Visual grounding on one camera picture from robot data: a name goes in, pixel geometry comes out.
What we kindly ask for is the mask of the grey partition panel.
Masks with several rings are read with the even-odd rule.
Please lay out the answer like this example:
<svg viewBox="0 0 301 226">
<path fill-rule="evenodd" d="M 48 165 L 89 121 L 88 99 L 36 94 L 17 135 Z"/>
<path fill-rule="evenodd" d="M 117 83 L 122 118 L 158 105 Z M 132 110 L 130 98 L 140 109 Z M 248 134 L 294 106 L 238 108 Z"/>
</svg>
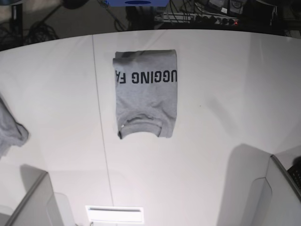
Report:
<svg viewBox="0 0 301 226">
<path fill-rule="evenodd" d="M 49 173 L 26 164 L 17 172 L 0 170 L 0 224 L 64 226 Z"/>
<path fill-rule="evenodd" d="M 217 225 L 300 224 L 301 192 L 275 155 L 229 165 Z"/>
</svg>

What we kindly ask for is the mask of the right grey partition panel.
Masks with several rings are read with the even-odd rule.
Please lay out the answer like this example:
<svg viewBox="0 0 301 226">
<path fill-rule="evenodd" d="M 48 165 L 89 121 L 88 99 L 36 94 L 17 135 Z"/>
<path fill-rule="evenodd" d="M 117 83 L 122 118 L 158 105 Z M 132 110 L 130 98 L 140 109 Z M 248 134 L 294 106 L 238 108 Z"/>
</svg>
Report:
<svg viewBox="0 0 301 226">
<path fill-rule="evenodd" d="M 300 224 L 301 192 L 275 155 L 229 165 L 217 225 Z"/>
</svg>

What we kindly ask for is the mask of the blue box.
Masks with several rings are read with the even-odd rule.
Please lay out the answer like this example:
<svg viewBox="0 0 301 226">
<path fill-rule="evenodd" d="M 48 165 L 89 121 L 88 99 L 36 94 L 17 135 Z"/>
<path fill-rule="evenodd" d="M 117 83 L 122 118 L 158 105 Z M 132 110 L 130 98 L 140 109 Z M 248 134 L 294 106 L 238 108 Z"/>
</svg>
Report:
<svg viewBox="0 0 301 226">
<path fill-rule="evenodd" d="M 112 7 L 165 7 L 169 0 L 105 0 Z"/>
</svg>

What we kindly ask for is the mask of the grey T-shirt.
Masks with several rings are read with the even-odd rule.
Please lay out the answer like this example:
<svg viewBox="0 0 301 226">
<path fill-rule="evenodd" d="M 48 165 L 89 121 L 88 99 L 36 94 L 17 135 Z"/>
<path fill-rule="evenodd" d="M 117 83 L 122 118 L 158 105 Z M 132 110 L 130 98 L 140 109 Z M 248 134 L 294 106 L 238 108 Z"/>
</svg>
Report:
<svg viewBox="0 0 301 226">
<path fill-rule="evenodd" d="M 177 53 L 116 52 L 113 59 L 120 139 L 138 132 L 171 138 L 177 118 Z"/>
</svg>

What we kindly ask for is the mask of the crumpled grey garment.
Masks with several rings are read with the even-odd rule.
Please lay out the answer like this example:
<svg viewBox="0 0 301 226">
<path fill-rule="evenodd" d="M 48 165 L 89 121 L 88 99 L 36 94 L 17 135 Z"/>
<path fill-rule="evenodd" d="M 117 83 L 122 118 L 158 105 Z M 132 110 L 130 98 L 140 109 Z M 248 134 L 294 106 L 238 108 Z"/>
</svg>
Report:
<svg viewBox="0 0 301 226">
<path fill-rule="evenodd" d="M 28 130 L 15 120 L 0 96 L 0 157 L 5 156 L 12 146 L 23 146 L 28 138 Z"/>
</svg>

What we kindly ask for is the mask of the black keyboard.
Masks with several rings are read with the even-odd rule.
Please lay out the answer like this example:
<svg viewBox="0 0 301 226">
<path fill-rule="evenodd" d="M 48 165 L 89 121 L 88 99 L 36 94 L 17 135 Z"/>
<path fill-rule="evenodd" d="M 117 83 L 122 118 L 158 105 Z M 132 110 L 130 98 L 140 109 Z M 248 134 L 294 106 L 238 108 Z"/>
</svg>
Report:
<svg viewBox="0 0 301 226">
<path fill-rule="evenodd" d="M 301 190 L 301 165 L 296 164 L 293 165 L 289 170 L 288 170 L 289 175 L 297 185 L 297 187 Z"/>
</svg>

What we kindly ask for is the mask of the white power strip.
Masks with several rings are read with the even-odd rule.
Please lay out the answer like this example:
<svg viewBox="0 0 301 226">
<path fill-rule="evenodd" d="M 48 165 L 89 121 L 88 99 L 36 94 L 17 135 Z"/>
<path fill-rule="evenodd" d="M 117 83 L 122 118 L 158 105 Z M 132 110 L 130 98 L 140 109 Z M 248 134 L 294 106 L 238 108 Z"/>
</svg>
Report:
<svg viewBox="0 0 301 226">
<path fill-rule="evenodd" d="M 235 17 L 213 13 L 164 12 L 154 17 L 155 22 L 170 24 L 207 23 L 216 25 L 236 26 L 239 20 Z"/>
</svg>

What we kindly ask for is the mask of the left grey partition panel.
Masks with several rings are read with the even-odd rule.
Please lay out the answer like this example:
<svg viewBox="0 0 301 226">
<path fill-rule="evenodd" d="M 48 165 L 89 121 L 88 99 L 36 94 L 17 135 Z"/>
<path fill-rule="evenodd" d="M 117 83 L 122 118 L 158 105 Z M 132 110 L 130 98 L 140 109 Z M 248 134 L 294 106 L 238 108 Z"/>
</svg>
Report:
<svg viewBox="0 0 301 226">
<path fill-rule="evenodd" d="M 49 173 L 26 164 L 17 172 L 0 170 L 0 224 L 64 226 Z"/>
</svg>

